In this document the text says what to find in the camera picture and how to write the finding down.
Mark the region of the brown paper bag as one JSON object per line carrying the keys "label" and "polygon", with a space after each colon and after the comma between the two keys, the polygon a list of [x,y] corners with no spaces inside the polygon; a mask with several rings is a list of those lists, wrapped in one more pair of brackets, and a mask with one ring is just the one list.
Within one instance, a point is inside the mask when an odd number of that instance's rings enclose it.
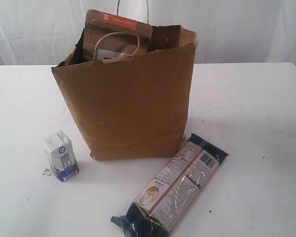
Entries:
{"label": "brown paper bag", "polygon": [[196,33],[152,26],[148,52],[85,61],[84,29],[52,74],[97,160],[171,157],[187,121]]}

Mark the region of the dark blue biscuit packet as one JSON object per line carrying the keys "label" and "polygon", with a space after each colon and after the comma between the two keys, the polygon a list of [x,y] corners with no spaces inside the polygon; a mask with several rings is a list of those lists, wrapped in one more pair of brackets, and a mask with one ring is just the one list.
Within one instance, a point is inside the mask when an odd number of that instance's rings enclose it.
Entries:
{"label": "dark blue biscuit packet", "polygon": [[228,153],[191,134],[133,200],[111,217],[126,237],[167,237]]}

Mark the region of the small torn paper scrap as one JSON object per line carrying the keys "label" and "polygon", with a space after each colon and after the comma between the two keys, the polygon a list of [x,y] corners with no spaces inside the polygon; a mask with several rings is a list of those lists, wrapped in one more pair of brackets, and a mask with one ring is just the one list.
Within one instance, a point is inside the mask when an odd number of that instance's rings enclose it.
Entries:
{"label": "small torn paper scrap", "polygon": [[51,176],[53,175],[53,171],[51,168],[46,168],[43,172],[42,172],[43,176]]}

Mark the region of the small white carton box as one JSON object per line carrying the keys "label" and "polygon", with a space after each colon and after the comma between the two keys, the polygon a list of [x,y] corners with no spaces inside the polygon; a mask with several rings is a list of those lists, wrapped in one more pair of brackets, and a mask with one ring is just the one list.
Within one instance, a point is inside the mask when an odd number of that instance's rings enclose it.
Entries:
{"label": "small white carton box", "polygon": [[50,168],[58,180],[66,182],[79,173],[72,141],[63,131],[43,139],[43,148]]}

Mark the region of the brown kraft pouch orange label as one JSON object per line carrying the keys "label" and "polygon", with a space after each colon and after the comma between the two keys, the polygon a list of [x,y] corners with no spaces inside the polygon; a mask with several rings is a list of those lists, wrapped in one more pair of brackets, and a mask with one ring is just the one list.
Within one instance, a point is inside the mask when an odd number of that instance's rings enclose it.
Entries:
{"label": "brown kraft pouch orange label", "polygon": [[152,26],[133,19],[90,9],[86,13],[85,61],[142,55],[148,52]]}

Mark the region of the white curtain backdrop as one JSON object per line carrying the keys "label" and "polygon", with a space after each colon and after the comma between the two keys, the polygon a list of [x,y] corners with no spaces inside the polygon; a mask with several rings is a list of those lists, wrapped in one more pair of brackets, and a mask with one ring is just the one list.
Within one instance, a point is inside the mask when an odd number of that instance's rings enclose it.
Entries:
{"label": "white curtain backdrop", "polygon": [[197,63],[296,65],[296,0],[0,0],[0,65],[59,63],[89,9],[195,31]]}

